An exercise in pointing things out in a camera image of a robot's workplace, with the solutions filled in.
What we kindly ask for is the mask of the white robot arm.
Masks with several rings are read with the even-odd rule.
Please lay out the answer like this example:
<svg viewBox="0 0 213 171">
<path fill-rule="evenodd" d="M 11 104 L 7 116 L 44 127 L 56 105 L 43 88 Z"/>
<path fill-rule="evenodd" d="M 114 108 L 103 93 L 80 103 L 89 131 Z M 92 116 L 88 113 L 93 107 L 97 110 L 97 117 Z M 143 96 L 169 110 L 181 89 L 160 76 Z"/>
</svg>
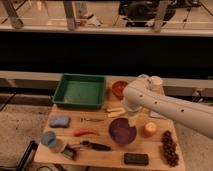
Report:
<svg viewBox="0 0 213 171">
<path fill-rule="evenodd" d="M 145 107 L 213 139 L 213 107 L 161 95 L 153 92 L 153 87 L 149 76 L 140 75 L 124 88 L 122 105 L 131 126 Z"/>
</svg>

